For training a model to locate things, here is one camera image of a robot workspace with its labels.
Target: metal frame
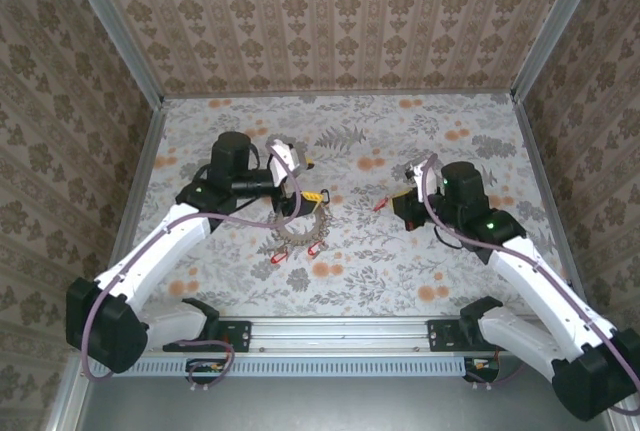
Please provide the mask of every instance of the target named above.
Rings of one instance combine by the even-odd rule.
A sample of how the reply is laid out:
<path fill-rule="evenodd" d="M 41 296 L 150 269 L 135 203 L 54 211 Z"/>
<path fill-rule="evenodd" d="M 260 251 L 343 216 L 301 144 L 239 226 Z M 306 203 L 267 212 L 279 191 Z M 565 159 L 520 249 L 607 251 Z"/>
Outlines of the metal frame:
<path fill-rule="evenodd" d="M 113 0 L 89 0 L 94 12 L 106 29 L 111 41 L 124 60 L 131 75 L 138 83 L 140 91 L 149 102 L 151 109 L 157 111 L 162 106 L 162 86 L 158 83 L 142 51 L 135 44 L 127 25 L 122 19 Z"/>
<path fill-rule="evenodd" d="M 127 204 L 122 214 L 122 221 L 120 222 L 118 234 L 116 235 L 113 250 L 111 251 L 109 267 L 114 266 L 124 258 L 133 246 L 133 239 L 135 238 L 138 222 L 140 221 L 144 197 L 147 192 L 147 186 L 149 185 L 149 179 L 151 179 L 153 163 L 155 162 L 156 154 L 158 154 L 158 146 L 160 146 L 166 120 L 167 112 L 163 108 L 154 111 L 151 115 L 147 137 L 144 140 L 140 160 L 138 161 L 136 173 L 133 176 L 133 182 L 129 190 Z"/>
<path fill-rule="evenodd" d="M 132 368 L 118 375 L 124 378 L 134 377 L 177 377 L 186 378 L 192 356 L 146 357 Z M 224 353 L 219 357 L 207 356 L 206 360 L 226 359 Z M 411 358 L 353 358 L 353 357 L 302 357 L 278 358 L 274 356 L 236 356 L 229 368 L 229 377 L 243 378 L 328 378 L 328 377 L 462 377 L 466 374 L 463 357 L 411 357 Z M 103 375 L 108 371 L 97 364 L 92 372 Z M 192 377 L 213 377 L 218 373 L 211 371 L 193 372 Z"/>
<path fill-rule="evenodd" d="M 89 381 L 81 376 L 80 358 L 72 356 L 62 375 L 58 394 L 49 416 L 47 431 L 76 429 L 88 387 Z"/>
<path fill-rule="evenodd" d="M 484 88 L 478 90 L 459 89 L 339 89 L 333 91 L 249 91 L 243 93 L 206 93 L 206 94 L 168 94 L 166 100 L 171 99 L 221 99 L 221 98 L 283 98 L 291 96 L 420 96 L 425 94 L 504 94 L 509 93 L 507 88 Z"/>
<path fill-rule="evenodd" d="M 511 86 L 516 98 L 524 100 L 526 97 L 579 3 L 580 0 L 556 0 L 553 4 Z"/>
<path fill-rule="evenodd" d="M 522 138 L 527 148 L 527 153 L 529 154 L 531 168 L 533 169 L 533 175 L 535 177 L 536 184 L 538 185 L 538 189 L 540 190 L 542 203 L 544 204 L 544 209 L 547 212 L 549 227 L 551 228 L 551 234 L 553 235 L 553 238 L 556 242 L 556 248 L 558 249 L 560 262 L 562 263 L 564 269 L 567 271 L 567 274 L 573 286 L 573 290 L 578 296 L 580 296 L 580 298 L 586 299 L 584 294 L 584 287 L 582 286 L 582 282 L 580 279 L 580 273 L 578 272 L 576 263 L 573 260 L 573 255 L 571 254 L 569 241 L 567 240 L 567 235 L 564 232 L 564 227 L 562 226 L 562 221 L 560 220 L 558 207 L 556 206 L 556 202 L 553 199 L 551 185 L 549 184 L 549 180 L 547 179 L 547 173 L 544 170 L 542 158 L 540 157 L 540 152 L 538 151 L 536 140 L 533 136 L 533 130 L 531 129 L 529 118 L 527 118 L 527 114 L 524 109 L 524 104 L 522 103 L 521 99 L 514 99 L 514 110 L 516 113 L 516 118 L 518 119 L 518 125 L 520 126 Z"/>
<path fill-rule="evenodd" d="M 627 399 L 618 404 L 623 409 L 637 409 L 640 406 L 640 398 L 638 394 L 629 396 Z M 637 417 L 623 416 L 622 414 L 607 411 L 611 426 L 614 431 L 640 431 L 640 419 Z"/>

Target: floral table surface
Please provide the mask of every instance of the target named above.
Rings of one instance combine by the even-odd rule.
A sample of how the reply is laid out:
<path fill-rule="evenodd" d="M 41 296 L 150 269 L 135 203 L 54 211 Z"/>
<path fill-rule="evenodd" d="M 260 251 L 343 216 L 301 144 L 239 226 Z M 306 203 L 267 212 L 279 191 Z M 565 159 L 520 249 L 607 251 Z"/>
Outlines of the floral table surface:
<path fill-rule="evenodd" d="M 472 162 L 491 204 L 512 213 L 561 271 L 506 94 L 182 99 L 164 106 L 168 117 L 136 242 L 228 130 L 251 136 L 263 163 L 270 139 L 304 148 L 316 166 L 300 176 L 303 189 L 327 188 L 332 199 L 322 215 L 288 227 L 305 235 L 293 243 L 286 232 L 222 224 L 179 261 L 151 302 L 195 296 L 227 316 L 415 316 L 457 314 L 492 295 L 528 313 L 509 283 L 475 255 L 440 244 L 432 226 L 409 233 L 389 207 L 373 211 L 380 199 L 407 189 L 406 166 L 432 152 L 439 166 Z M 238 215 L 274 218 L 266 200 Z M 307 249 L 318 240 L 328 249 L 311 258 Z M 272 264 L 285 243 L 289 256 Z"/>

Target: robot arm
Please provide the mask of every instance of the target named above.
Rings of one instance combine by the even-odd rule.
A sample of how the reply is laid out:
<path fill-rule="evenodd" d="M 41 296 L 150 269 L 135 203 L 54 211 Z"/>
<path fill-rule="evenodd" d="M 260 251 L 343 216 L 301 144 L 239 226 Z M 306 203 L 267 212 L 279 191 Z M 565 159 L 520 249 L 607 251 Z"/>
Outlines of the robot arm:
<path fill-rule="evenodd" d="M 392 199 L 396 215 L 414 230 L 430 217 L 429 200 L 437 217 L 460 235 L 511 249 L 537 263 L 536 269 L 505 252 L 462 243 L 511 283 L 540 318 L 547 330 L 525 322 L 494 298 L 485 297 L 461 310 L 460 327 L 470 345 L 490 343 L 512 352 L 551 381 L 563 405 L 582 420 L 593 418 L 631 395 L 635 387 L 613 358 L 597 327 L 636 370 L 640 371 L 640 337 L 616 327 L 583 302 L 542 259 L 526 232 L 506 211 L 492 209 L 484 194 L 482 177 L 471 163 L 456 162 L 442 168 L 443 192 L 435 173 L 427 175 L 427 196 L 422 196 L 422 163 L 407 172 L 416 187 Z M 547 271 L 550 283 L 538 269 Z M 578 305 L 588 322 L 565 296 Z"/>
<path fill-rule="evenodd" d="M 287 206 L 284 214 L 293 211 L 295 197 L 287 197 L 284 163 L 295 176 L 309 169 L 304 157 L 293 146 L 276 140 L 271 146 L 279 160 L 270 160 L 268 169 L 248 169 L 253 145 L 241 133 L 223 133 L 213 145 L 207 176 L 196 178 L 176 197 L 168 214 L 135 249 L 93 282 L 78 278 L 67 291 L 67 342 L 80 349 L 85 322 L 98 296 L 109 287 L 103 304 L 97 311 L 89 336 L 88 354 L 114 372 L 131 367 L 147 349 L 178 340 L 193 340 L 207 326 L 214 326 L 218 313 L 204 303 L 185 300 L 174 306 L 143 311 L 153 289 L 173 269 L 175 263 L 200 241 L 206 239 L 221 223 L 220 220 L 195 217 L 184 220 L 169 231 L 169 225 L 180 218 L 199 212 L 232 214 L 238 199 L 271 197 L 274 209 Z M 305 193 L 307 197 L 314 193 Z M 303 199 L 299 215 L 309 210 L 310 199 Z M 144 252 L 120 281 L 116 278 L 132 258 L 154 240 L 152 251 Z"/>

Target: gray floor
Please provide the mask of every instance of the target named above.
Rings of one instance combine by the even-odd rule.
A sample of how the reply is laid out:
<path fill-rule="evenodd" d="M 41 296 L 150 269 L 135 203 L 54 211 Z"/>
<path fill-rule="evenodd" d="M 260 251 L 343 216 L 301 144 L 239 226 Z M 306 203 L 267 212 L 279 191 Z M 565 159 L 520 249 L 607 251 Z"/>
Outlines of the gray floor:
<path fill-rule="evenodd" d="M 176 378 L 92 385 L 78 429 L 602 431 L 574 419 L 527 369 L 502 388 L 461 378 L 232 378 L 207 392 Z"/>

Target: black end cap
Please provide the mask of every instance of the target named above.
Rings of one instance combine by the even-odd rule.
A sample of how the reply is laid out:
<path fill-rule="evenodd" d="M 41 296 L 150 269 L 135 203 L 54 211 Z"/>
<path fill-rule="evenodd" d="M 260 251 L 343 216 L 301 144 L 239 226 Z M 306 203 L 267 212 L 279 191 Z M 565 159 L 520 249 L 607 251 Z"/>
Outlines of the black end cap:
<path fill-rule="evenodd" d="M 616 333 L 611 342 L 640 374 L 640 337 L 633 329 Z M 571 363 L 555 361 L 551 380 L 560 402 L 576 418 L 588 421 L 635 392 L 625 373 L 604 344 L 589 348 Z"/>
<path fill-rule="evenodd" d="M 391 199 L 393 213 L 404 221 L 407 231 L 413 231 L 427 222 L 429 214 L 424 204 L 418 201 L 418 190 L 413 188 L 408 193 Z"/>
<path fill-rule="evenodd" d="M 81 349 L 85 322 L 101 292 L 96 282 L 83 278 L 67 290 L 66 338 L 76 349 Z M 115 373 L 133 366 L 147 346 L 146 326 L 123 298 L 106 297 L 89 335 L 89 356 Z"/>

